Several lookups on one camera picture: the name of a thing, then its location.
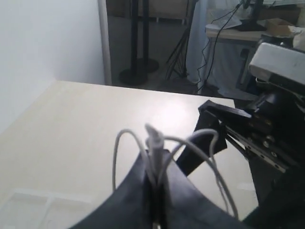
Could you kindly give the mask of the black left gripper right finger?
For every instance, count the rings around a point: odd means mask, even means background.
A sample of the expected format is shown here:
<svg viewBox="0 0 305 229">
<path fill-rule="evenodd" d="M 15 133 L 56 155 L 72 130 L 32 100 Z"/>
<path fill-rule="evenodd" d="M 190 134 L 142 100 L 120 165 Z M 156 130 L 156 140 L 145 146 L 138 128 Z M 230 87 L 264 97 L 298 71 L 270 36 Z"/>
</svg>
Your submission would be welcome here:
<svg viewBox="0 0 305 229">
<path fill-rule="evenodd" d="M 162 229 L 242 229 L 243 224 L 205 197 L 170 160 L 161 185 Z"/>
</svg>

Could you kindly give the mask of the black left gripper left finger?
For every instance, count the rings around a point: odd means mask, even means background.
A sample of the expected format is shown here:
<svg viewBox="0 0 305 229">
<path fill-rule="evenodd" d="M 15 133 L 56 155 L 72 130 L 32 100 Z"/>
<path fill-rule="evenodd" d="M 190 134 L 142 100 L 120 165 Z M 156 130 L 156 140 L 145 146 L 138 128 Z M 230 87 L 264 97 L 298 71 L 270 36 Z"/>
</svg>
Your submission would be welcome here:
<svg viewBox="0 0 305 229">
<path fill-rule="evenodd" d="M 153 189 L 141 155 L 105 202 L 72 226 L 73 229 L 153 228 Z"/>
</svg>

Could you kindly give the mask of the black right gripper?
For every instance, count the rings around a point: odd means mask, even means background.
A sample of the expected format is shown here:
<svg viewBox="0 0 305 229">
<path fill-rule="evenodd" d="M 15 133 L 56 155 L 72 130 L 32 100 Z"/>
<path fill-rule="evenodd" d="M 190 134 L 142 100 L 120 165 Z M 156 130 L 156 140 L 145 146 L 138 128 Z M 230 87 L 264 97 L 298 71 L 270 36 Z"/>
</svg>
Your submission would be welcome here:
<svg viewBox="0 0 305 229">
<path fill-rule="evenodd" d="M 269 94 L 245 109 L 208 100 L 200 112 L 219 117 L 227 133 L 245 147 L 258 207 L 244 220 L 256 229 L 302 229 L 305 226 L 305 114 L 290 96 Z M 225 131 L 212 114 L 200 114 L 194 131 L 219 134 L 214 153 L 227 148 Z M 207 155 L 213 135 L 192 142 Z M 204 162 L 189 147 L 176 160 L 186 175 Z"/>
</svg>

